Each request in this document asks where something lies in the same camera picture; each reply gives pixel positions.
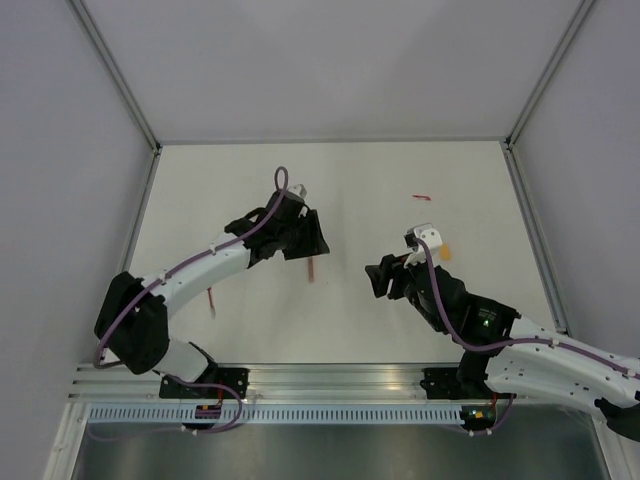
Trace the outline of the orange grip clear pen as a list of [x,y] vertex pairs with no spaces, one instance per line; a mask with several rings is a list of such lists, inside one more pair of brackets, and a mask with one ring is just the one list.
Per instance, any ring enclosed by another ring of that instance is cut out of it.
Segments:
[[315,282],[315,262],[313,257],[307,258],[308,281],[313,284]]

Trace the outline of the red grip clear pen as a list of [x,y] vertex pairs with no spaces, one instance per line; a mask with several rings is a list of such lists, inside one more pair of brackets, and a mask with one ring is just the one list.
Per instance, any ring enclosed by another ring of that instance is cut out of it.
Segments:
[[211,318],[215,319],[216,318],[216,308],[215,308],[215,302],[214,302],[212,287],[207,288],[207,298],[208,298]]

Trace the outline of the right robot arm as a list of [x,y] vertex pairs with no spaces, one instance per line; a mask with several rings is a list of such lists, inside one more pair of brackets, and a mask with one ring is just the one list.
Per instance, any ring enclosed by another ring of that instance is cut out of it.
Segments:
[[516,309],[467,291],[431,262],[387,255],[365,268],[377,298],[407,301],[463,348],[455,373],[469,397],[545,400],[587,413],[614,433],[639,439],[639,361],[543,327]]

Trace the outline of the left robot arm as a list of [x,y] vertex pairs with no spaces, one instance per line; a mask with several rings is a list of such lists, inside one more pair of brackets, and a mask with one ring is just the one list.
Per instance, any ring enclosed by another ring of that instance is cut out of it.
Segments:
[[94,333],[100,351],[131,373],[149,371],[182,380],[194,397],[217,386],[213,360],[192,343],[170,335],[170,319],[194,297],[216,283],[281,253],[286,260],[329,253],[316,210],[298,184],[275,191],[266,206],[229,223],[203,251],[154,275],[127,271],[109,284]]

